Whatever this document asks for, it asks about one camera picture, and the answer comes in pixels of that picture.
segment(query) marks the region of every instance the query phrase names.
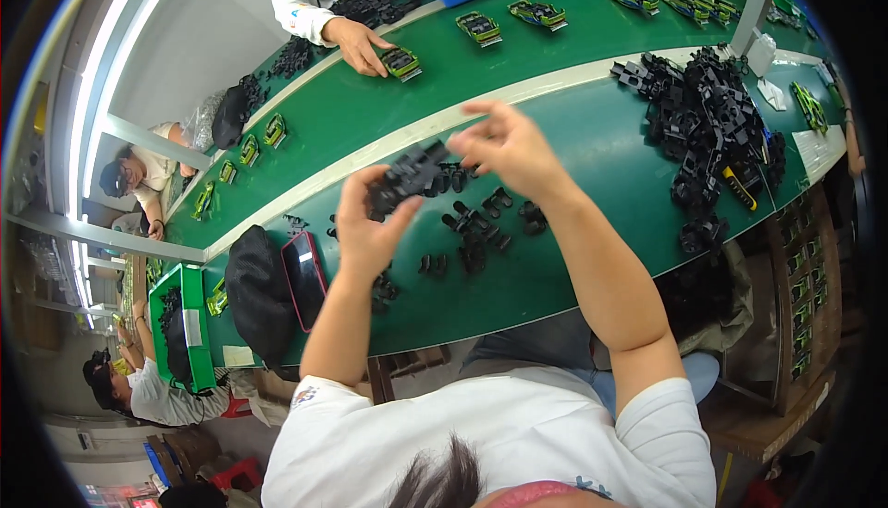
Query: plastic stool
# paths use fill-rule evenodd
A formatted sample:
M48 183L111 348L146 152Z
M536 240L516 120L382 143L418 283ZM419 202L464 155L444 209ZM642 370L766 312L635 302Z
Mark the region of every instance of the plastic stool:
M220 415L219 417L247 417L253 415L253 412L250 411L250 407L247 409L239 409L243 407L244 404L249 404L250 401L246 398L235 398L232 393L228 392L228 409L225 410L225 413Z
M222 490L240 489L249 493L262 484L262 479L259 477L259 460L253 456L244 458L231 466L231 469L213 475L210 481Z

